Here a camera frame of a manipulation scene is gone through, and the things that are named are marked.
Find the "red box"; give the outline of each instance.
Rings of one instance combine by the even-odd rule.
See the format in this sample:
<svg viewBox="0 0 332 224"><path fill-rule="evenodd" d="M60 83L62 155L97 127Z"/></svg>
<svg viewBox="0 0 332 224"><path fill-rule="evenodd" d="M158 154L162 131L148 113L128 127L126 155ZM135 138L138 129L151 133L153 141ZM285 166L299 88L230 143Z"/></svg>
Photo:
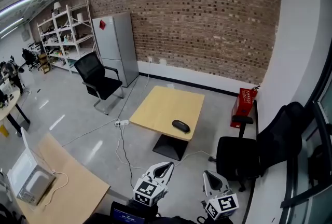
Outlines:
<svg viewBox="0 0 332 224"><path fill-rule="evenodd" d="M248 114L250 113L253 107L254 98L256 96L256 94L252 93L253 91L251 89L240 89L240 93L237 97L237 100L235 101L231 114L231 127L240 128L240 123L232 122L233 115L248 116Z"/></svg>

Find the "white shelving unit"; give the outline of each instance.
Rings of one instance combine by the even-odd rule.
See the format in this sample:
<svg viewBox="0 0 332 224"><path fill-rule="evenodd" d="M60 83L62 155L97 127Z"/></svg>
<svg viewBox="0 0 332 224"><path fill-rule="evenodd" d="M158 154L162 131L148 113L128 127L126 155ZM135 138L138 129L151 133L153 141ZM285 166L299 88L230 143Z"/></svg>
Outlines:
<svg viewBox="0 0 332 224"><path fill-rule="evenodd" d="M72 16L72 12L74 10L78 10L78 9L81 9L81 8L86 8L87 13L88 13L88 19L84 20L83 22L78 21L77 19L73 18L73 16ZM66 26L60 27L57 24L57 18L59 18L63 15L67 15L67 22L65 23ZM50 23L50 22L53 23L54 31L47 32L47 33L41 32L40 30L42 29L42 26L46 25L47 23ZM76 35L75 27L79 26L79 25L88 26L90 28L91 34L88 34L83 38L76 39L76 37L75 37L75 35ZM92 27L92 20L91 20L90 9L89 9L89 1L88 0L86 0L85 4L78 5L78 6L70 7L70 6L66 5L66 10L65 11L63 11L63 12L57 14L57 15L52 13L52 17L50 19L45 20L41 24L37 23L37 27L38 27L41 43L43 45L45 53L48 56L48 60L50 61L50 57L57 57L57 58L60 58L60 59L64 59L64 61L65 61L64 65L61 62L61 60L58 60L54 63L50 62L50 64L52 66L56 66L56 67L66 69L70 73L72 73L72 72L77 73L76 68L73 65L70 66L70 63L69 63L68 60L78 60L81 57L87 55L88 53L91 53L91 52L94 52L94 51L96 51L97 55L99 56L98 46L96 44L95 35L94 35L93 27ZM71 33L73 41L66 41L66 42L62 41L61 40L61 34L63 32ZM55 34L55 36L57 38L57 42L50 42L49 40L47 41L47 43L43 42L43 39L42 39L43 37L50 36L50 35L53 35L53 34ZM92 48L86 48L86 47L82 48L82 47L80 47L80 45L79 45L80 43L82 43L82 42L84 42L84 41L86 41L90 38L93 38L93 47ZM73 46L73 47L70 47L68 50L65 51L64 47L67 47L67 46ZM61 53L64 54L64 55L55 54L55 53L48 53L48 51L45 49L45 47L60 47Z"/></svg>

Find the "gray refrigerator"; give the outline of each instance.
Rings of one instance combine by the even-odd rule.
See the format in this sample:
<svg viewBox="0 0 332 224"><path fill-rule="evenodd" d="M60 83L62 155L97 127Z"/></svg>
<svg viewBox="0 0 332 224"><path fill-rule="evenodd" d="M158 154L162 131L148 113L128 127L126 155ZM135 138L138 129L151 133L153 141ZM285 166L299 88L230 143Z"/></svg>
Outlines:
<svg viewBox="0 0 332 224"><path fill-rule="evenodd" d="M130 13L92 20L104 66L118 69L122 85L127 87L139 75ZM106 77L116 79L114 71L106 70Z"/></svg>

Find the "wooden table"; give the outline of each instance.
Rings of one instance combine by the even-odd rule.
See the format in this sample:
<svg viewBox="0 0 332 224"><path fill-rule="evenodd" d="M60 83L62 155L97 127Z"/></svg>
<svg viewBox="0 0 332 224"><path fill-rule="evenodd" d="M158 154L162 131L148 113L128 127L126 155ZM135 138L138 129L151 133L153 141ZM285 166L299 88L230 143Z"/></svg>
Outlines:
<svg viewBox="0 0 332 224"><path fill-rule="evenodd" d="M20 112L20 114L23 116L23 118L27 121L27 123L30 124L30 120L25 116L19 105L17 104L17 101L20 98L20 91L16 90L13 93L14 98L12 100L9 100L8 96L8 106L4 106L2 109L0 109L0 121L5 119L7 117L8 121L12 124L12 126L15 127L17 130L17 135L19 137L22 136L21 134L21 126L16 122L16 120L13 118L13 116L10 114L11 110L16 106L17 110Z"/></svg>
<svg viewBox="0 0 332 224"><path fill-rule="evenodd" d="M51 188L33 210L16 199L24 216L30 224L82 224L102 201L109 185L76 161L50 133L39 142L37 153L52 170L66 173L69 182L54 193L52 202L46 207L54 189L66 183L65 175L56 174Z"/></svg>
<svg viewBox="0 0 332 224"><path fill-rule="evenodd" d="M130 122L161 133L154 152L181 160L192 139L204 95L155 86L130 118ZM190 127L189 133L172 126L180 120Z"/></svg>

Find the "monitor screen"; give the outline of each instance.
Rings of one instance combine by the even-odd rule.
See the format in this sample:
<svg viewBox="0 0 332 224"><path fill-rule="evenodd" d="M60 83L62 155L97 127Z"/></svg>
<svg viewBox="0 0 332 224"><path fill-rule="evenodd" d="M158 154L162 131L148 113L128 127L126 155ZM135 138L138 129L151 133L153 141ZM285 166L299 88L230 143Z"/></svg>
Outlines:
<svg viewBox="0 0 332 224"><path fill-rule="evenodd" d="M113 218L116 220L119 220L121 222L129 223L129 224L144 224L144 220L145 220L144 218L131 215L129 213L120 211L118 209L114 209Z"/></svg>

